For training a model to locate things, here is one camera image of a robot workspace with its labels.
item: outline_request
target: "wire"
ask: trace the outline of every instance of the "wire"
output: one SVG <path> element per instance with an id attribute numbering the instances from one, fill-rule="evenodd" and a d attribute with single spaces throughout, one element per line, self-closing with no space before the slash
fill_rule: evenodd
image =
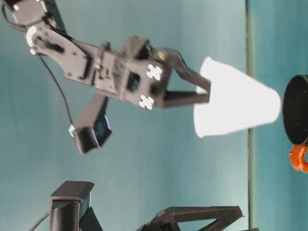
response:
<path id="1" fill-rule="evenodd" d="M 45 61 L 43 60 L 43 58 L 41 57 L 41 55 L 37 55 L 37 57 L 39 58 L 39 60 L 42 62 L 42 64 L 44 65 L 44 67 L 46 68 L 46 70 L 48 71 L 48 73 L 50 74 L 50 76 L 52 77 L 54 83 L 56 84 L 57 88 L 59 89 L 61 95 L 62 95 L 62 98 L 64 100 L 64 103 L 65 103 L 65 107 L 66 107 L 66 112 L 67 112 L 67 116 L 68 116 L 68 119 L 69 119 L 69 122 L 71 124 L 73 124 L 73 120 L 72 120 L 72 117 L 71 117 L 71 113 L 69 111 L 69 107 L 68 107 L 68 103 L 67 103 L 67 100 L 66 100 L 66 97 L 60 87 L 60 84 L 58 83 L 57 79 L 54 77 L 52 71 L 49 69 L 49 67 L 47 66 L 47 64 L 45 63 Z"/>
<path id="2" fill-rule="evenodd" d="M 15 30 L 19 30 L 19 31 L 23 31 L 26 32 L 27 31 L 27 27 L 25 25 L 19 25 L 19 24 L 15 24 L 9 21 L 6 12 L 5 12 L 5 5 L 2 4 L 2 15 L 4 20 L 6 21 L 6 23 L 13 29 Z"/>
<path id="3" fill-rule="evenodd" d="M 35 229 L 40 225 L 40 223 L 42 223 L 43 220 L 45 220 L 48 216 L 49 216 L 49 212 L 47 212 L 44 216 L 42 216 L 42 217 L 37 221 L 37 223 L 35 223 L 35 225 L 32 226 L 32 228 L 30 229 L 30 231 L 35 230 Z"/>

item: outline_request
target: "orange handle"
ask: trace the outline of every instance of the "orange handle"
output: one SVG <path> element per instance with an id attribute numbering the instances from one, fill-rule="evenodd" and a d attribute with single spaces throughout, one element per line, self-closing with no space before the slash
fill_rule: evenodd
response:
<path id="1" fill-rule="evenodd" d="M 308 163 L 305 161 L 305 154 L 307 152 L 306 146 L 293 146 L 290 152 L 291 165 L 296 171 L 308 173 Z"/>

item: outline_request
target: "black robotic claw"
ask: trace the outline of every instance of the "black robotic claw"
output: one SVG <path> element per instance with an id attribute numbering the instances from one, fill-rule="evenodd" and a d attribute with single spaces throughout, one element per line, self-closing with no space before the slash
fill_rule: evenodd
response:
<path id="1" fill-rule="evenodd" d="M 66 181 L 51 195 L 50 231 L 103 231 L 91 207 L 93 186 L 91 182 Z M 238 206 L 170 207 L 137 231 L 180 231 L 179 222 L 208 219 L 216 220 L 200 231 L 221 231 L 242 216 Z"/>
<path id="2" fill-rule="evenodd" d="M 158 212 L 151 222 L 141 226 L 137 231 L 180 231 L 179 222 L 208 219 L 216 220 L 199 231 L 221 231 L 242 216 L 238 206 L 170 207 Z"/>
<path id="3" fill-rule="evenodd" d="M 153 48 L 148 39 L 138 36 L 128 38 L 120 51 L 111 50 L 108 42 L 93 46 L 66 34 L 54 0 L 2 1 L 26 31 L 31 54 L 51 57 L 67 79 L 97 89 L 97 95 L 70 129 L 82 154 L 101 147 L 111 132 L 102 115 L 106 109 L 102 102 L 107 98 L 147 110 L 209 102 L 211 82 L 189 69 L 177 51 Z M 172 69 L 205 93 L 168 91 Z M 102 133 L 97 134 L 94 127 L 99 121 Z"/>

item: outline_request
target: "teal wall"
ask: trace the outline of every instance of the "teal wall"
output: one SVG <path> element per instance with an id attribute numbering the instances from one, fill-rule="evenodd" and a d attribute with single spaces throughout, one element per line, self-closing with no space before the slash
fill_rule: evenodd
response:
<path id="1" fill-rule="evenodd" d="M 253 76 L 283 97 L 295 74 L 308 73 L 308 2 L 248 1 Z M 307 230 L 307 176 L 295 172 L 282 116 L 253 130 L 252 225 L 260 230 Z"/>
<path id="2" fill-rule="evenodd" d="M 242 0 L 57 2 L 68 33 L 79 40 L 97 45 L 108 40 L 120 49 L 136 34 L 154 46 L 181 51 L 195 70 L 210 55 L 245 72 Z M 3 20 L 0 31 L 0 230 L 31 227 L 65 180 L 95 183 L 93 207 L 106 231 L 133 231 L 171 205 L 239 205 L 246 217 L 227 230 L 247 228 L 247 131 L 199 139 L 192 106 L 147 112 L 110 101 L 112 136 L 103 149 L 81 156 L 48 74 L 29 54 L 20 32 Z M 48 63 L 76 119 L 94 89 L 66 80 L 53 61 Z M 193 89 L 176 75 L 170 88 Z M 38 230 L 48 230 L 48 222 Z"/>

